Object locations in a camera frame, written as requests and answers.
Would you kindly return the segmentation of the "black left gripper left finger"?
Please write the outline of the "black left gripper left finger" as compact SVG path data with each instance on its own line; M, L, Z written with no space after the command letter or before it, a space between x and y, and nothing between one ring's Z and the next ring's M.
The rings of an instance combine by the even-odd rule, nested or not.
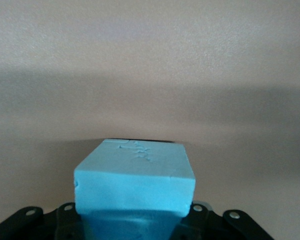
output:
M0 240L84 240L82 219L73 202L44 213L27 206L0 223Z

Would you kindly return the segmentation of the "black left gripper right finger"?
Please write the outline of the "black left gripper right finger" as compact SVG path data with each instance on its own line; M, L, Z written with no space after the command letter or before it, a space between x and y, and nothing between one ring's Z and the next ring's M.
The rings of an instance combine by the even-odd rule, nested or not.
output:
M217 215L211 207L195 201L174 228L176 240L272 240L251 216L238 209Z

